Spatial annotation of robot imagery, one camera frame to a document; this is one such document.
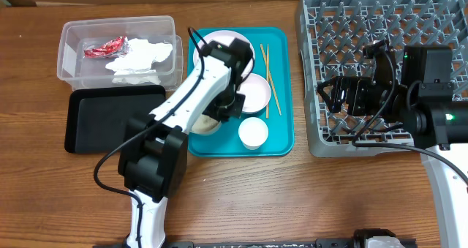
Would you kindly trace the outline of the pink bowl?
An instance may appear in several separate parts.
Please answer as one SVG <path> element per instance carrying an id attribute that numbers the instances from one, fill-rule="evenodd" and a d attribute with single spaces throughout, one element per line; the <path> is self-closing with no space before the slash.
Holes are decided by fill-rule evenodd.
<path id="1" fill-rule="evenodd" d="M 266 107 L 269 98 L 267 80 L 261 75 L 251 74 L 239 87 L 238 94 L 245 96 L 242 112 L 253 114 Z"/>

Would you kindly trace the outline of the white napkin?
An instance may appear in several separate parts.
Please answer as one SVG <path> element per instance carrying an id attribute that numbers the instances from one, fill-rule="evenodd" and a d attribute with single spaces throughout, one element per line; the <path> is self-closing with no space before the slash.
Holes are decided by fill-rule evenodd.
<path id="1" fill-rule="evenodd" d="M 145 76 L 145 74 L 157 73 L 152 68 L 153 63 L 161 63 L 168 59 L 173 51 L 170 43 L 150 43 L 148 40 L 132 39 L 128 41 L 129 52 L 116 58 L 105 65 L 106 69 L 114 71 L 116 78 L 114 84 L 138 85 L 153 83 L 159 85 L 158 76 Z"/>

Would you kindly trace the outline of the small white cup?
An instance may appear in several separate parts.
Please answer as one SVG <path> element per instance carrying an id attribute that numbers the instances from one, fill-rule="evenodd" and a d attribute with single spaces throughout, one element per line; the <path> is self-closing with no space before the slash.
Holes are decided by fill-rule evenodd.
<path id="1" fill-rule="evenodd" d="M 249 117 L 243 120 L 238 128 L 238 136 L 242 144 L 249 150 L 261 147 L 269 135 L 267 124 L 260 118 Z"/>

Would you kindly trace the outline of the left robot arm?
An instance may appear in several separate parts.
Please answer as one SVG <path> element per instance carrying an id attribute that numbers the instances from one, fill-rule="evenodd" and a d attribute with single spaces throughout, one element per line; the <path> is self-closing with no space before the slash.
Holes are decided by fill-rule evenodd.
<path id="1" fill-rule="evenodd" d="M 170 98 L 149 114 L 130 119 L 118 173 L 132 194 L 132 226 L 126 247 L 162 247 L 165 210 L 185 175 L 189 133 L 199 117 L 217 121 L 241 115 L 245 96 L 238 93 L 242 74 L 252 70 L 249 42 L 210 41 L 197 49 L 200 58 Z"/>

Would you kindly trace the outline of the red snack wrapper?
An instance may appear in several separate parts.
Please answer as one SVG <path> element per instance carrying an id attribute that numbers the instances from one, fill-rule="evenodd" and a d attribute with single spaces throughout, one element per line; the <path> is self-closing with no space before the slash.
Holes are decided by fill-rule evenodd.
<path id="1" fill-rule="evenodd" d="M 127 37 L 116 37 L 104 45 L 90 47 L 83 52 L 86 58 L 91 59 L 116 58 L 124 56 L 129 52 L 129 43 Z"/>

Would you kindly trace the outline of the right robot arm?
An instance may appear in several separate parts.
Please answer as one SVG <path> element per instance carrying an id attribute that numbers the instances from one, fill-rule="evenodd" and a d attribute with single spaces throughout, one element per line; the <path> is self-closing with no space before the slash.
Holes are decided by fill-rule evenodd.
<path id="1" fill-rule="evenodd" d="M 363 57 L 374 62 L 371 77 L 336 76 L 318 84 L 317 93 L 331 113 L 343 104 L 351 116 L 369 116 L 355 132 L 356 148 L 418 152 L 431 184 L 443 247 L 467 246 L 467 102 L 453 100 L 452 50 L 447 45 L 407 45 L 401 74 L 389 41 L 374 41 Z M 377 118 L 403 129 L 411 146 L 360 141 Z"/>

